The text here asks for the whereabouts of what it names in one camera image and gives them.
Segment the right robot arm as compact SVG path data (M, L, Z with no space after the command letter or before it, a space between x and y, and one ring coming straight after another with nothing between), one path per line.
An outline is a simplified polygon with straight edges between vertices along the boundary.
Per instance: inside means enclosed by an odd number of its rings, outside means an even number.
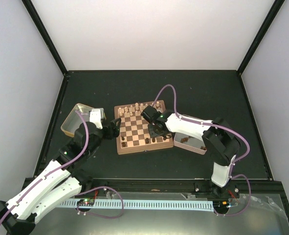
M227 193L233 161L240 148L234 134L224 126L219 128L218 123L212 120L201 120L169 110L161 113L150 105L141 112L141 116L148 122L152 138L180 133L201 141L214 161L211 194L222 197Z

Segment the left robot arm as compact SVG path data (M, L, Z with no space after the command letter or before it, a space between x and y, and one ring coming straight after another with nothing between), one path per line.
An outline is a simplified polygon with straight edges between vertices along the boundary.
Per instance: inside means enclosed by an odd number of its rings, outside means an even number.
M95 122L83 121L74 137L40 175L12 199L0 201L0 227L9 235L28 235L45 215L65 200L100 190L100 187L93 188L92 178L81 165L103 140L119 136L120 125L120 118L101 127Z

